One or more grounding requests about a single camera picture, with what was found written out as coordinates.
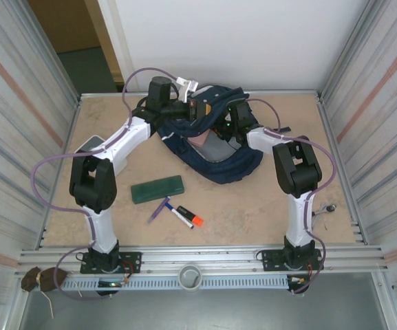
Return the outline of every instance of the floor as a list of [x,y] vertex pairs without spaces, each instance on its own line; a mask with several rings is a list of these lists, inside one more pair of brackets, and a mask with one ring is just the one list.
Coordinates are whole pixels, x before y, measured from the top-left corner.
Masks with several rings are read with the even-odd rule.
[[[282,125],[290,126],[293,136],[306,135],[328,148],[313,95],[261,96],[271,102],[281,116]],[[129,97],[135,106],[139,97]],[[260,123],[273,127],[275,118],[262,103],[252,104]],[[69,146],[75,151],[93,134],[108,138],[126,120],[127,112],[120,97],[85,98]],[[323,182],[331,174],[328,158],[317,153]],[[136,148],[128,166],[117,176],[118,196],[112,208],[114,230],[121,245],[241,245],[283,243],[288,222],[287,198],[279,189],[273,159],[263,158],[259,167],[239,182],[218,185],[198,175],[182,163],[160,137],[154,135]],[[54,203],[77,207],[68,193],[71,161],[64,163]],[[173,206],[183,205],[204,219],[204,225],[188,229],[179,219],[163,210],[151,225],[147,219],[161,202],[135,205],[130,186],[154,179],[181,175],[185,193],[174,196]],[[321,203],[336,204],[335,212],[322,214],[315,234],[327,243],[353,243],[350,216],[338,178],[314,199],[314,209]],[[42,245],[79,245],[89,242],[84,218],[75,213],[53,211]]]
[[54,319],[47,299],[34,291],[21,330],[387,328],[371,274],[322,274],[304,297],[282,289],[122,291],[92,303],[70,300],[56,290],[47,295]]
[[117,92],[101,47],[60,53],[58,57],[79,94]]

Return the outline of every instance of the purple marker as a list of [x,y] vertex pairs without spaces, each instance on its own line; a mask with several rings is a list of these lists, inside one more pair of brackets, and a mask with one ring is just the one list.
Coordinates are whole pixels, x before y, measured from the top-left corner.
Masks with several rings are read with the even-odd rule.
[[164,205],[170,200],[170,196],[166,197],[165,199],[163,199],[162,203],[157,207],[157,209],[154,211],[154,213],[149,217],[147,224],[149,225],[156,216],[158,216],[158,213],[161,212],[161,210],[163,210]]

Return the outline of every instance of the metal wall panel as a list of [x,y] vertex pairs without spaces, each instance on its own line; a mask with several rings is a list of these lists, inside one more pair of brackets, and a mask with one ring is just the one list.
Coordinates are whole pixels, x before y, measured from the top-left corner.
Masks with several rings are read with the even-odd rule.
[[356,40],[322,95],[361,225],[397,293],[397,0],[380,1]]
[[[0,1],[0,320],[22,249],[35,248],[45,207],[29,175],[44,157],[61,153],[77,95],[23,1]],[[37,177],[50,197],[59,163]]]

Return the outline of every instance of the purple wire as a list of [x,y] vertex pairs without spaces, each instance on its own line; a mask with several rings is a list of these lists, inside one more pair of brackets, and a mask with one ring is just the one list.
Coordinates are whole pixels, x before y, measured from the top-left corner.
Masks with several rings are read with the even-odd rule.
[[257,102],[262,102],[262,103],[268,105],[270,107],[270,109],[272,109],[272,111],[275,113],[276,119],[278,119],[278,128],[277,128],[277,130],[276,129],[272,129],[272,131],[276,131],[276,132],[280,132],[281,131],[281,119],[279,118],[278,111],[276,111],[276,109],[269,102],[261,100],[260,98],[248,98],[246,101],[247,102],[257,101]]
[[[177,78],[175,76],[171,75],[170,73],[168,73],[168,72],[166,72],[164,70],[157,69],[156,67],[143,67],[142,69],[139,69],[139,70],[135,71],[134,73],[132,73],[128,77],[127,81],[124,83],[123,90],[122,90],[122,101],[125,104],[126,108],[128,109],[128,116],[129,116],[128,126],[125,127],[125,129],[123,129],[122,133],[117,135],[117,137],[115,139],[113,139],[110,143],[108,143],[105,146],[105,148],[109,148],[110,146],[115,144],[119,139],[121,139],[125,135],[126,132],[128,132],[128,127],[130,127],[131,123],[132,123],[132,109],[129,106],[128,102],[126,102],[126,100],[125,100],[125,94],[126,94],[127,85],[129,83],[129,81],[136,74],[138,74],[139,72],[142,72],[142,71],[147,71],[147,70],[162,72],[163,74],[166,74],[169,78],[177,80]],[[47,207],[49,207],[49,208],[51,208],[53,210],[57,210],[57,211],[81,213],[81,214],[85,215],[87,217],[87,219],[88,219],[89,227],[90,227],[91,235],[92,235],[92,242],[88,246],[78,246],[78,247],[74,248],[73,250],[71,250],[71,251],[69,251],[67,253],[64,253],[64,255],[62,255],[62,257],[59,259],[58,263],[56,264],[56,267],[54,268],[54,272],[53,272],[53,282],[54,282],[54,285],[56,286],[56,288],[61,293],[63,293],[65,296],[67,296],[67,297],[69,297],[71,299],[74,299],[74,300],[83,300],[83,301],[100,300],[100,299],[103,299],[103,298],[107,297],[107,296],[103,296],[103,297],[88,298],[88,297],[73,296],[73,295],[68,294],[67,292],[63,291],[62,288],[59,286],[58,281],[57,281],[58,267],[62,263],[63,259],[65,259],[67,256],[69,256],[71,253],[74,253],[75,251],[83,250],[83,249],[86,249],[86,248],[91,248],[96,243],[96,232],[94,230],[93,219],[91,218],[89,213],[87,211],[85,211],[85,210],[81,210],[81,209],[77,209],[77,208],[62,208],[60,206],[55,206],[55,205],[49,203],[48,201],[46,201],[44,198],[42,198],[41,194],[39,193],[38,189],[36,188],[35,175],[36,175],[36,172],[38,171],[39,167],[41,167],[44,163],[51,162],[53,160],[64,159],[64,158],[87,157],[87,156],[97,155],[98,153],[102,153],[103,151],[104,151],[103,149],[99,149],[99,150],[96,150],[96,151],[90,151],[88,153],[66,153],[66,154],[63,154],[63,155],[51,156],[51,157],[42,159],[40,162],[38,162],[33,167],[32,173],[30,174],[30,185],[32,187],[33,193],[36,196],[36,198],[39,199],[40,202],[42,202],[42,204],[46,205]]]
[[304,139],[299,139],[297,137],[286,137],[283,136],[281,134],[275,133],[271,128],[269,127],[264,127],[264,133],[266,135],[269,135],[271,137],[274,138],[281,138],[284,141],[295,141],[295,142],[300,142],[300,143],[306,143],[309,144],[310,146],[313,146],[315,148],[318,148],[320,151],[322,151],[323,153],[325,153],[328,158],[330,158],[332,167],[333,167],[333,173],[331,174],[331,177],[320,187],[318,187],[317,189],[313,190],[310,194],[307,195],[306,199],[305,199],[305,203],[303,206],[303,229],[307,232],[307,234],[309,234],[313,239],[317,240],[321,245],[322,245],[322,259],[321,259],[321,264],[319,265],[319,269],[317,270],[317,272],[313,275],[313,277],[307,282],[307,284],[305,284],[304,286],[298,288],[297,290],[294,290],[293,293],[294,294],[298,294],[299,292],[303,291],[305,288],[308,287],[308,285],[310,285],[316,278],[317,276],[319,276],[323,264],[325,262],[325,258],[327,256],[327,248],[325,246],[325,243],[316,235],[314,235],[313,233],[311,233],[308,229],[308,202],[311,198],[311,196],[313,196],[315,193],[319,192],[320,190],[324,189],[326,186],[328,186],[329,184],[331,184],[331,182],[333,181],[333,179],[336,177],[336,173],[337,173],[337,165],[336,162],[334,161],[333,156],[322,146],[318,145],[315,142],[309,141],[309,140],[304,140]]

